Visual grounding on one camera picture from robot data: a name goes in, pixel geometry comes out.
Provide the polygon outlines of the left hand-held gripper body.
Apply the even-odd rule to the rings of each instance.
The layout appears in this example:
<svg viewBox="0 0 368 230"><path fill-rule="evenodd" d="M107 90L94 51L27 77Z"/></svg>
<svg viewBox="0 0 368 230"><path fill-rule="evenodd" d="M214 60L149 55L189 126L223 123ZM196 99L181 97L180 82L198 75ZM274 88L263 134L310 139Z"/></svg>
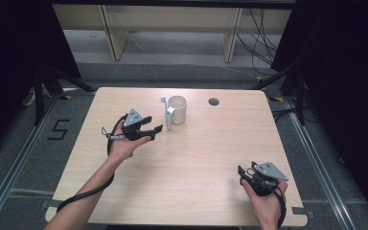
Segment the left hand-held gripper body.
<svg viewBox="0 0 368 230"><path fill-rule="evenodd" d="M131 109L125 117L123 124L123 134L130 141L138 140L142 137L148 136L151 140L155 138L155 134L149 133L149 131L142 131L140 121L145 118L139 114L135 109Z"/></svg>

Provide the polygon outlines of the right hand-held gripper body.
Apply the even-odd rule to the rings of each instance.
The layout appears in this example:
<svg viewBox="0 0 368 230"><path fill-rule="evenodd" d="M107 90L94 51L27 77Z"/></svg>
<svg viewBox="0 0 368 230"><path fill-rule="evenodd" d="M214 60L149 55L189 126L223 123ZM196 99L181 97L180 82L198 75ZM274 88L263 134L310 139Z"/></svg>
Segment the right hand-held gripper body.
<svg viewBox="0 0 368 230"><path fill-rule="evenodd" d="M282 173L272 162L263 164L251 163L252 188L258 196L270 195L278 186L279 180L288 181L288 177Z"/></svg>

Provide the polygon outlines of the blue toothbrush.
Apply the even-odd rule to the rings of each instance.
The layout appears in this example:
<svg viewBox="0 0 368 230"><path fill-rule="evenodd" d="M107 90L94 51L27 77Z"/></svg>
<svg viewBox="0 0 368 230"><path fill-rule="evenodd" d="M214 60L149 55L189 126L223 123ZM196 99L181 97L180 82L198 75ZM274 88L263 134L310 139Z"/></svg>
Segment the blue toothbrush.
<svg viewBox="0 0 368 230"><path fill-rule="evenodd" d="M168 106L168 103L167 103L167 99L165 96L161 96L160 97L160 101L161 103L164 105L165 107L165 116L170 116L171 115L171 112L169 111L169 106Z"/></svg>

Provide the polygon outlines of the white cup with toothbrush holder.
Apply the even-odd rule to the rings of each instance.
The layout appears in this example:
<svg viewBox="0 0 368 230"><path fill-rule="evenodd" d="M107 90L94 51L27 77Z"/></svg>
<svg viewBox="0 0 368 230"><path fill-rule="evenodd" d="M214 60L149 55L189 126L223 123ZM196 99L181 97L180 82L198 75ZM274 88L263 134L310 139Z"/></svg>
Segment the white cup with toothbrush holder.
<svg viewBox="0 0 368 230"><path fill-rule="evenodd" d="M167 100L165 118L167 130L171 130L173 125L180 125L186 121L187 100L183 96L172 96Z"/></svg>

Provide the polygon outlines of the person's left hand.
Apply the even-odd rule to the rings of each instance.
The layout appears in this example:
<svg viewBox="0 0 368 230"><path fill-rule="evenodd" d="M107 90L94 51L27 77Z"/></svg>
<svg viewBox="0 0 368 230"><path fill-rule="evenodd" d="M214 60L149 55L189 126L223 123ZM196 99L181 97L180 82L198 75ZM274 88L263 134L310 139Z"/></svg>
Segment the person's left hand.
<svg viewBox="0 0 368 230"><path fill-rule="evenodd" d="M150 138L148 136L134 141L130 141L127 138L110 141L108 143L107 159L111 162L122 163L131 157L137 148L145 145L149 141Z"/></svg>

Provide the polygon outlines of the person's right hand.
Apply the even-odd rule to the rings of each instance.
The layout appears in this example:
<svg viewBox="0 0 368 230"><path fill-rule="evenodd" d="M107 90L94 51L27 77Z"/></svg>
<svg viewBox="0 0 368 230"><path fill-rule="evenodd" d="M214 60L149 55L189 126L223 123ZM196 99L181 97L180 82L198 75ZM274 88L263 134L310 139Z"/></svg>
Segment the person's right hand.
<svg viewBox="0 0 368 230"><path fill-rule="evenodd" d="M278 230L281 216L281 204L275 194L258 196L253 188L243 179L241 184L249 196L252 214L260 225L261 230Z"/></svg>

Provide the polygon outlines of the black metal stand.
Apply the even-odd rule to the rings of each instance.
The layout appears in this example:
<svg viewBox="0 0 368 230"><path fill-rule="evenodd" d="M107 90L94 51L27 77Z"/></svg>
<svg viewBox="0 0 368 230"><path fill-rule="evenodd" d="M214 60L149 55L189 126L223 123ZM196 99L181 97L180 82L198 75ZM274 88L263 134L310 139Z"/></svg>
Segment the black metal stand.
<svg viewBox="0 0 368 230"><path fill-rule="evenodd" d="M34 72L34 104L35 104L35 121L39 124L45 115L45 106L43 102L43 88L46 88L51 96L59 96L63 93L63 89L59 84L59 79L68 81L77 88L86 92L95 92L96 88L82 82L78 78L74 78L65 72L46 65L40 64Z"/></svg>
<svg viewBox="0 0 368 230"><path fill-rule="evenodd" d="M280 79L284 80L280 87L280 93L283 96L290 96L292 93L294 93L296 96L296 116L297 120L303 126L305 124L303 115L304 76L298 64L291 64L267 80L259 82L257 85L252 87L252 90L261 90Z"/></svg>

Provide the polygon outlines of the beige wooden shelf unit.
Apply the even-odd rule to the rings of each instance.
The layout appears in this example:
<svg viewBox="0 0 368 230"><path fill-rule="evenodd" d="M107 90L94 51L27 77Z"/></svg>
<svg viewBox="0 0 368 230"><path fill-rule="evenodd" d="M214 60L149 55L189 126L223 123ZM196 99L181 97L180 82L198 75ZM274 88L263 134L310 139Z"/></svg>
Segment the beige wooden shelf unit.
<svg viewBox="0 0 368 230"><path fill-rule="evenodd" d="M232 61L236 34L281 35L289 10L136 7L54 4L64 30L104 31L113 60L122 57L131 32L219 34L224 61Z"/></svg>

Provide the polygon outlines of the black curtain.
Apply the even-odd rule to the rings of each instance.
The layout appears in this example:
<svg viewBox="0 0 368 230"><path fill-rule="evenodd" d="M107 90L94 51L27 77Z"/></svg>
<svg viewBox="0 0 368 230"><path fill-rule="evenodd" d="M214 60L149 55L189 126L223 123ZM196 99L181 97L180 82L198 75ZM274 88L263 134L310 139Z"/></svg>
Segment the black curtain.
<svg viewBox="0 0 368 230"><path fill-rule="evenodd" d="M291 64L326 6L327 29L304 69L324 127L368 201L368 0L296 0L272 68Z"/></svg>
<svg viewBox="0 0 368 230"><path fill-rule="evenodd" d="M45 66L81 75L52 4L0 0L0 137Z"/></svg>

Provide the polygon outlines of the metal floor rail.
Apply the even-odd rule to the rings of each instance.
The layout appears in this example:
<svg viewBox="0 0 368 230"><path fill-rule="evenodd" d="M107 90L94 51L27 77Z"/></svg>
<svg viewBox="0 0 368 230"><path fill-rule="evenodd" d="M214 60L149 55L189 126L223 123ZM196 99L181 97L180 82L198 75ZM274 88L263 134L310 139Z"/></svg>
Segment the metal floor rail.
<svg viewBox="0 0 368 230"><path fill-rule="evenodd" d="M325 165L323 164L320 155L315 147L311 137L309 136L306 127L302 124L296 113L290 114L290 119L296 129L296 132L304 146L304 149L310 159L312 167L322 186L324 194L329 201L335 217L342 230L357 230L352 217L337 191Z"/></svg>
<svg viewBox="0 0 368 230"><path fill-rule="evenodd" d="M52 114L52 111L59 100L59 95L51 96L47 101L45 108L43 110L43 115L40 121L34 125L32 128L25 144L22 146L22 149L17 154L13 163L11 164L10 169L8 170L6 176L0 184L0 212L9 197L9 194L14 186L17 178L21 174L27 160L29 159L35 144L40 137L43 129L46 127L47 121Z"/></svg>

